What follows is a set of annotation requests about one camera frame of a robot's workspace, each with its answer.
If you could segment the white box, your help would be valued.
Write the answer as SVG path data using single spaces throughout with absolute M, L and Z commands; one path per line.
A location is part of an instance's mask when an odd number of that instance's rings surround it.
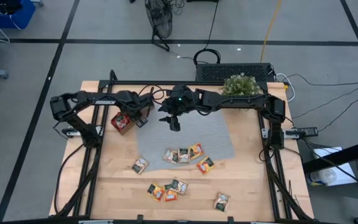
M 324 157 L 327 156 L 329 154 L 333 154 L 335 152 L 339 152 L 342 150 L 342 147 L 334 147 L 334 148 L 321 148 L 321 149 L 314 149 L 314 157 L 316 159 L 320 158 L 320 157 Z M 339 166 L 339 168 L 337 167 L 330 167 L 328 169 L 332 169 L 333 171 L 335 171 L 336 175 L 337 175 L 337 180 L 331 184 L 326 184 L 325 186 L 335 186 L 335 185 L 344 185 L 344 184 L 353 184 L 356 183 L 356 181 L 351 178 L 349 175 L 355 177 L 352 168 L 350 167 L 349 163 L 346 164 L 342 164 Z

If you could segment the grey woven placemat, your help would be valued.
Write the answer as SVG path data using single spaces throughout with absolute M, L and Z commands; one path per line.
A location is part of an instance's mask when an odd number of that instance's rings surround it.
M 186 166 L 186 163 L 169 163 L 163 156 L 167 149 L 187 148 L 196 143 L 201 144 L 204 154 L 191 161 L 190 165 L 195 165 L 205 156 L 209 156 L 213 161 L 232 159 L 235 156 L 221 110 L 207 116 L 195 111 L 179 116 L 179 132 L 170 130 L 168 123 L 159 120 L 166 115 L 163 111 L 151 110 L 147 124 L 137 130 L 139 154 L 149 162 L 147 172 Z

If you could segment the white wipes canister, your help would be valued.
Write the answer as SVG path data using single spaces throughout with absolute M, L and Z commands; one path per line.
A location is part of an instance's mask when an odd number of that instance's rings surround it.
M 306 181 L 310 185 L 326 185 L 337 180 L 337 175 L 332 169 L 324 169 L 306 174 Z

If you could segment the wooden compartment tea box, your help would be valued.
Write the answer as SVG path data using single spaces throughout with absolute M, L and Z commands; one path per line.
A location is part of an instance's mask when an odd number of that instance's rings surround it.
M 136 121 L 131 121 L 131 123 L 128 126 L 126 126 L 125 129 L 123 129 L 121 131 L 118 131 L 118 130 L 116 130 L 116 131 L 119 132 L 121 135 L 124 135 L 126 132 L 128 132 L 128 130 L 132 129 L 134 126 L 137 126 Z

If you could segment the black mesh floor fan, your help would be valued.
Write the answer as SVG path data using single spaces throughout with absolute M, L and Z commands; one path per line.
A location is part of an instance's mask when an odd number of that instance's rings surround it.
M 167 0 L 145 0 L 145 9 L 152 27 L 151 43 L 170 51 L 165 42 L 172 33 L 172 11 Z

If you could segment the blue plastic bin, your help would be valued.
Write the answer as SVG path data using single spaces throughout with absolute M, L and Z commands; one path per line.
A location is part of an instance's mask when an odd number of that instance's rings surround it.
M 3 29 L 25 29 L 31 20 L 35 6 L 30 0 L 21 0 L 22 9 L 14 14 L 0 14 L 0 28 Z

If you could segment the green potted plant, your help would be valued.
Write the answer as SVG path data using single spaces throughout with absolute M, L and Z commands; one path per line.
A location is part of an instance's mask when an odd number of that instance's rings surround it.
M 225 79 L 224 85 L 221 88 L 223 95 L 228 96 L 251 96 L 258 94 L 260 87 L 258 86 L 254 77 L 246 76 L 245 73 L 239 75 L 232 75 Z

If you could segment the black computer case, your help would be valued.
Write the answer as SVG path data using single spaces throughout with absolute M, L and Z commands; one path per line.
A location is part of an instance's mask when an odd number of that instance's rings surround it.
M 196 66 L 196 81 L 223 82 L 233 75 L 244 74 L 257 82 L 274 82 L 276 73 L 270 63 L 214 63 Z

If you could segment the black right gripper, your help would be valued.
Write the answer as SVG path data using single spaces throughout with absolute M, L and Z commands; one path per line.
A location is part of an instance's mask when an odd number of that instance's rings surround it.
M 166 91 L 167 98 L 161 102 L 158 111 L 170 114 L 160 118 L 159 121 L 170 125 L 170 130 L 179 132 L 181 130 L 177 116 L 192 111 L 199 111 L 200 90 L 192 90 L 186 85 L 175 85 L 172 90 Z

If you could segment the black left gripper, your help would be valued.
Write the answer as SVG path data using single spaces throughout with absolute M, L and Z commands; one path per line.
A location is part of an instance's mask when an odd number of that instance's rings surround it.
M 121 107 L 121 113 L 128 116 L 131 121 L 136 121 L 136 125 L 141 128 L 147 122 L 147 117 L 154 108 L 152 100 L 142 100 L 139 105 L 125 104 Z

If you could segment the red strawberry tea packet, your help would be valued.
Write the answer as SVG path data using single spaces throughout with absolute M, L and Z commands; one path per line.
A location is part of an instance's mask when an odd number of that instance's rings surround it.
M 126 128 L 131 123 L 129 117 L 121 112 L 118 112 L 113 119 L 111 124 L 118 130 L 121 131 Z

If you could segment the black power brick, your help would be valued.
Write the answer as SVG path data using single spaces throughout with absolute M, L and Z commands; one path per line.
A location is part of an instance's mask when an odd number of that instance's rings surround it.
M 292 128 L 284 131 L 286 136 L 290 138 L 307 138 L 307 137 L 315 137 L 318 136 L 317 127 L 308 127 L 308 128 Z

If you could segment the beige tea packet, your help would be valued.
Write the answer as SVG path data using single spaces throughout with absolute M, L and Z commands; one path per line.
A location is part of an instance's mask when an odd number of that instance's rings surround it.
M 185 195 L 188 189 L 189 183 L 179 178 L 174 178 L 169 186 L 169 190 L 172 190 L 178 194 Z
M 190 162 L 190 153 L 189 153 L 188 148 L 179 148 L 178 162 L 179 163 L 189 163 Z
M 149 165 L 149 162 L 146 159 L 144 159 L 143 157 L 139 157 L 133 163 L 131 168 L 136 174 L 141 174 L 147 168 L 148 165 Z
M 229 202 L 230 202 L 231 197 L 227 194 L 224 194 L 222 192 L 218 192 L 216 199 L 214 201 L 214 205 L 213 208 L 215 208 L 216 210 L 219 210 L 221 212 L 226 212 Z
M 163 160 L 165 160 L 169 163 L 172 163 L 172 164 L 178 163 L 178 150 L 177 149 L 167 149 L 163 156 Z

